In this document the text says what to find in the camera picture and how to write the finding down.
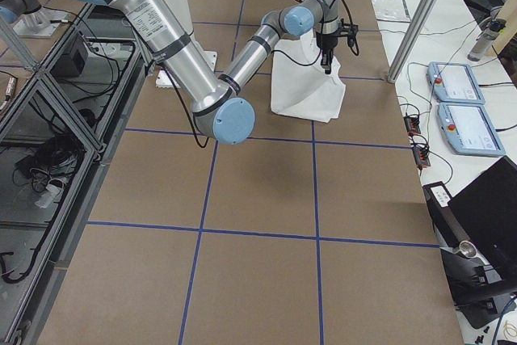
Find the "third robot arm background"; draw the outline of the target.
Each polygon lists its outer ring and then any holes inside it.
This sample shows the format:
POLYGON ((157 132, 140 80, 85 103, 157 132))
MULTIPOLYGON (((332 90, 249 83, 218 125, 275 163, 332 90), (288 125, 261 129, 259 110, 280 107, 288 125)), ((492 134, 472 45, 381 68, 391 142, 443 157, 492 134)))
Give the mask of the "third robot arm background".
POLYGON ((21 37, 51 37, 68 15, 43 7, 39 0, 1 0, 1 17, 21 37))

